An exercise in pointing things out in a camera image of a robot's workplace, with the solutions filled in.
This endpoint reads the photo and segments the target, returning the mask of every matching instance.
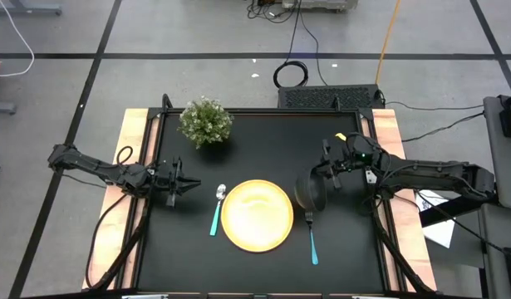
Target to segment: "concrete floor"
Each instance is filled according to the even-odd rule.
[[[18,28],[35,53],[90,53],[94,57],[114,0],[39,0],[63,6],[60,17],[17,16]],[[320,52],[378,53],[396,0],[361,0],[343,14],[305,12]],[[479,0],[503,53],[511,54],[511,0]],[[242,0],[123,0],[106,46],[107,53],[287,52],[293,19],[280,25],[248,20]],[[297,28],[294,51],[314,52],[314,41]],[[0,17],[0,53],[26,53],[9,21]],[[494,54],[470,0],[404,1],[393,28],[389,53]],[[387,100],[416,106],[478,105],[486,96],[511,94],[494,60],[386,60],[380,87]],[[227,107],[275,107],[272,75],[283,59],[124,60],[104,59],[77,132],[75,144],[111,160],[126,108],[160,105],[168,93],[174,106],[201,95]],[[321,85],[316,61],[309,85]],[[27,59],[2,59],[1,73],[22,70]],[[64,141],[92,59],[38,59],[24,76],[0,78],[0,100],[18,104],[15,115],[0,115],[0,298],[7,297],[52,176],[47,156]],[[322,59],[329,84],[367,84],[377,60]],[[302,74],[285,69],[283,85]],[[393,105],[402,137],[421,135],[479,112],[422,112]],[[414,159],[469,160],[493,169],[484,118],[405,144]],[[90,179],[82,174],[75,174]],[[63,179],[23,296],[78,292],[103,191]],[[472,295],[478,276],[467,268],[434,263],[440,290]],[[464,292],[450,279],[465,281]]]

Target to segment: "teal spoon handle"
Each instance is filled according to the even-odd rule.
[[[211,225],[211,231],[209,235],[216,236],[216,231],[219,227],[219,215],[220,215],[220,206],[222,205],[222,201],[219,201],[216,204],[216,210],[214,211],[213,224]]]
[[[312,265],[318,264],[318,255],[316,254],[316,248],[314,247],[314,235],[312,234],[312,229],[310,229],[311,233],[311,253],[312,253]]]

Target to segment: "potted plant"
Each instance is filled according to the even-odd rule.
[[[229,137],[233,116],[220,105],[218,100],[205,96],[198,102],[190,101],[179,117],[181,131],[189,140],[202,145],[223,142]]]

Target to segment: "fork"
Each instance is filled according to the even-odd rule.
[[[308,225],[308,232],[311,235],[311,255],[312,255],[312,265],[318,264],[318,255],[316,254],[316,247],[314,247],[314,234],[312,233],[312,211],[305,212],[305,222]]]

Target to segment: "plate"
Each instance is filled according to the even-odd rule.
[[[233,244],[249,252],[266,252],[287,238],[294,212],[290,199],[279,186],[253,179],[228,193],[220,218]]]

